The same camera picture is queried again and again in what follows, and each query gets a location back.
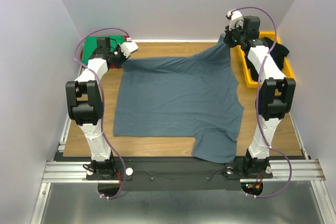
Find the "blue cloth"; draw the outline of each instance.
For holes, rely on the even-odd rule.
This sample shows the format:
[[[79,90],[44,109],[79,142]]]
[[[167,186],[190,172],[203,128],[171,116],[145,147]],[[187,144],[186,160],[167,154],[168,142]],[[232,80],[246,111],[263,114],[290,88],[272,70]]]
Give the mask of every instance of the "blue cloth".
[[[114,135],[193,136],[193,156],[216,163],[233,161],[243,107],[224,36],[191,57],[126,61]]]

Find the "yellow crate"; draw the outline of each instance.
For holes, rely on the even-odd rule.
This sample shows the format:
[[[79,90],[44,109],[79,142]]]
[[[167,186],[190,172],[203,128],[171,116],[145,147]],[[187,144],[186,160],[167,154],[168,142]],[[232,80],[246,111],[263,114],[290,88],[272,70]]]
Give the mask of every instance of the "yellow crate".
[[[259,38],[264,38],[264,37],[268,37],[271,40],[274,40],[275,34],[274,34],[273,31],[261,31],[260,34],[259,34]],[[277,38],[277,43],[281,44],[279,36]],[[236,48],[237,48],[238,53],[239,53],[240,61],[242,62],[241,64],[243,65],[243,71],[244,71],[246,85],[249,88],[257,88],[258,83],[256,81],[252,80],[251,70],[247,68],[244,52],[241,50],[240,46],[237,46]],[[285,57],[283,62],[284,63],[283,63],[282,73],[284,73],[287,78],[294,78],[294,74],[293,74],[292,68],[290,67],[290,64],[288,62],[287,57]]]

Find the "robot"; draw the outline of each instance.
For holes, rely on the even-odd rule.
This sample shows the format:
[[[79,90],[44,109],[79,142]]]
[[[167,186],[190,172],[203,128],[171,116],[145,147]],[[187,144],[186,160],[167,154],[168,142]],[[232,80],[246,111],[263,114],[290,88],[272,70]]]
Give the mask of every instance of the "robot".
[[[265,41],[259,39],[259,17],[244,17],[238,10],[228,12],[226,17],[230,20],[230,24],[225,28],[224,42],[231,48],[241,46],[260,73],[269,48]],[[120,68],[137,50],[136,43],[129,40],[118,44],[111,51],[109,37],[97,38],[97,49],[89,59],[88,68],[75,81],[66,83],[69,117],[82,129],[91,149],[91,163],[85,166],[89,171],[88,176],[99,175],[99,179],[108,180],[113,179],[118,172],[111,148],[101,131],[103,104],[98,82],[92,71],[101,79],[110,67]],[[294,79],[286,78],[271,56],[264,62],[261,82],[263,85],[259,91],[258,116],[268,143],[265,143],[257,126],[245,157],[236,158],[233,163],[225,164],[227,179],[248,178],[249,174],[260,172],[264,177],[272,177],[269,148],[277,126],[290,111],[296,83]],[[87,96],[86,100],[79,99],[83,95]]]

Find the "purple cable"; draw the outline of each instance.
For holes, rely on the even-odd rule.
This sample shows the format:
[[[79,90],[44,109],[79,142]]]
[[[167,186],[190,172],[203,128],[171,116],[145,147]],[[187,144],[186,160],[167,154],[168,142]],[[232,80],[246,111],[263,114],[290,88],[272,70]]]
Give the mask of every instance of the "purple cable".
[[[113,30],[118,30],[118,31],[122,31],[123,33],[125,33],[127,36],[129,36],[129,34],[122,30],[122,29],[118,29],[118,28],[114,28],[114,27],[111,27],[111,28],[104,28],[104,29],[100,29],[100,30],[97,30],[97,31],[94,31],[92,33],[90,33],[89,35],[87,35],[84,39],[82,39],[82,41],[78,44],[76,50],[75,50],[75,61],[78,62],[82,67],[88,69],[88,66],[86,66],[84,63],[82,63],[80,61],[80,59],[77,59],[76,55],[77,55],[77,51],[78,51],[78,48],[80,47],[80,45],[83,43],[84,40],[86,40],[89,36],[99,32],[99,31],[104,31],[104,30],[110,30],[110,29],[113,29]],[[117,152],[117,150],[112,146],[112,144],[110,143],[110,141],[108,141],[106,135],[105,135],[105,131],[104,131],[104,110],[105,110],[105,95],[104,95],[104,88],[103,88],[103,85],[101,83],[101,80],[99,79],[98,75],[91,69],[88,69],[89,71],[91,71],[94,75],[95,75],[95,78],[98,82],[98,85],[100,87],[100,90],[101,90],[101,96],[102,96],[102,103],[103,103],[103,116],[101,118],[101,131],[103,132],[102,136],[103,138],[105,139],[106,143],[109,145],[109,147],[116,153],[116,155],[118,156],[118,158],[120,159],[121,161],[121,164],[122,164],[122,168],[124,169],[124,179],[120,185],[120,188],[118,190],[118,192],[113,195],[112,197],[108,197],[108,196],[105,196],[103,194],[99,194],[101,197],[109,200],[109,199],[115,199],[120,193],[121,193],[121,190],[124,186],[124,183],[126,182],[126,165],[125,165],[125,162],[124,162],[124,159],[121,157],[121,155]]]
[[[261,8],[258,8],[258,7],[241,7],[241,8],[237,8],[237,9],[234,9],[232,12],[236,11],[236,10],[242,10],[242,9],[257,9],[257,10],[260,10],[262,11],[263,13],[265,13],[269,18],[270,20],[272,21],[272,24],[274,26],[274,34],[275,34],[275,39],[274,39],[274,42],[272,44],[272,46],[269,48],[267,54],[270,54],[271,51],[273,50],[274,46],[276,45],[276,40],[277,40],[277,37],[278,37],[278,33],[277,33],[277,27],[274,23],[274,20],[272,19],[272,17],[266,12],[264,11],[263,9]],[[262,138],[264,139],[264,142],[265,144],[267,145],[267,147],[274,151],[274,152],[277,152],[277,153],[280,153],[284,158],[285,160],[288,162],[288,165],[289,165],[289,177],[288,177],[288,180],[285,184],[285,186],[277,191],[276,193],[273,193],[273,194],[270,194],[270,195],[264,195],[264,196],[255,196],[257,198],[269,198],[269,197],[272,197],[272,196],[276,196],[278,194],[280,194],[281,192],[283,192],[289,185],[290,183],[290,180],[292,178],[292,165],[290,164],[290,160],[289,158],[287,157],[286,154],[284,154],[282,151],[278,150],[278,149],[273,149],[271,148],[270,144],[268,143],[267,139],[266,139],[266,136],[264,134],[264,131],[263,131],[263,127],[261,126],[261,122],[260,122],[260,118],[259,118],[259,91],[260,91],[260,82],[261,82],[261,75],[263,74],[263,71],[264,71],[264,65],[265,65],[265,62],[266,62],[266,59],[267,59],[267,55],[266,57],[264,58],[264,60],[262,61],[262,64],[260,66],[260,71],[259,71],[259,76],[258,76],[258,84],[257,84],[257,99],[256,99],[256,113],[257,113],[257,123],[258,123],[258,127],[259,127],[259,130],[260,130],[260,133],[262,135]]]

